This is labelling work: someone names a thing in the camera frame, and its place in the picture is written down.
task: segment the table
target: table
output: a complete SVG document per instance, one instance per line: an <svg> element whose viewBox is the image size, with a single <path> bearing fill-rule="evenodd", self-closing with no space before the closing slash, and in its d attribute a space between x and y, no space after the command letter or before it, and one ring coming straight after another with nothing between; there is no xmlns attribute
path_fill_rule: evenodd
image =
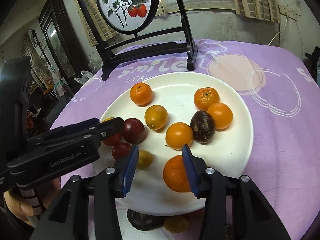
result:
<svg viewBox="0 0 320 240"><path fill-rule="evenodd" d="M268 199L292 240L299 240L320 210L319 87L303 63L284 49L236 41L196 43L195 71L228 83L251 113L254 143L244 174ZM187 71L186 54L121 64L105 82L99 71L76 93L52 128L100 118L135 83L176 71ZM63 176L61 184L73 174L83 178L95 175L89 164ZM124 240L198 239L199 221L181 234L172 235L163 228L144 233L128 225L125 210L118 205Z"/></svg>

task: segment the round painting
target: round painting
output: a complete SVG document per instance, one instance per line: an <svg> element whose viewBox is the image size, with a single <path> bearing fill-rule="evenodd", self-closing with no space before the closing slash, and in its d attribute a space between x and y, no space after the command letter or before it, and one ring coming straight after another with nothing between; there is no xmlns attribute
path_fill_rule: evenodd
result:
<svg viewBox="0 0 320 240"><path fill-rule="evenodd" d="M116 31L135 34L153 20L159 0L97 0L100 13Z"/></svg>

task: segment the clear plastic bag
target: clear plastic bag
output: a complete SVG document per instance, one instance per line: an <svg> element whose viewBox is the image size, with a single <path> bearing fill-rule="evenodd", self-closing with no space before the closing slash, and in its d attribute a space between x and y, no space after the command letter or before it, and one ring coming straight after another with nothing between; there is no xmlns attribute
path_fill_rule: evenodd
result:
<svg viewBox="0 0 320 240"><path fill-rule="evenodd" d="M82 77L81 78L74 78L79 84L85 84L90 78L93 77L92 73L86 70L81 71Z"/></svg>

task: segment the silver screw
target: silver screw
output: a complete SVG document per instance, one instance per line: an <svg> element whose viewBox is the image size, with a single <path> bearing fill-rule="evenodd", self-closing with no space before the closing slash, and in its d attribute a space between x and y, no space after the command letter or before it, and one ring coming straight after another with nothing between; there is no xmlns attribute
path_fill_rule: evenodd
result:
<svg viewBox="0 0 320 240"><path fill-rule="evenodd" d="M72 177L71 177L71 181L72 182L76 182L76 181L78 181L80 179L80 176L79 175L73 175Z"/></svg>
<svg viewBox="0 0 320 240"><path fill-rule="evenodd" d="M250 178L249 178L247 175L242 175L242 176L241 176L241 180L242 180L243 182L248 182L248 181L250 180Z"/></svg>
<svg viewBox="0 0 320 240"><path fill-rule="evenodd" d="M213 168L206 168L206 169L205 169L205 172L206 172L207 174L214 174L214 169L213 169Z"/></svg>
<svg viewBox="0 0 320 240"><path fill-rule="evenodd" d="M112 173L114 173L116 170L115 170L115 168L113 168L113 167L109 167L109 168L106 168L106 173L107 174L112 174Z"/></svg>

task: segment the human hand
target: human hand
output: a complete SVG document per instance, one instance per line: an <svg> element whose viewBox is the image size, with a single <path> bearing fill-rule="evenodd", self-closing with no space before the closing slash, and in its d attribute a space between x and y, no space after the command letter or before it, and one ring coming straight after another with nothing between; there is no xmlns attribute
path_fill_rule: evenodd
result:
<svg viewBox="0 0 320 240"><path fill-rule="evenodd" d="M60 182L61 178L57 178L51 181L51 188L49 189L45 198L42 200L43 206L45 208L49 207L54 197L60 191ZM17 218L21 219L28 225L32 226L27 216L33 216L33 209L32 206L22 196L16 195L12 192L12 190L9 190L4 193L4 200L7 204L8 209L13 215L15 215Z"/></svg>

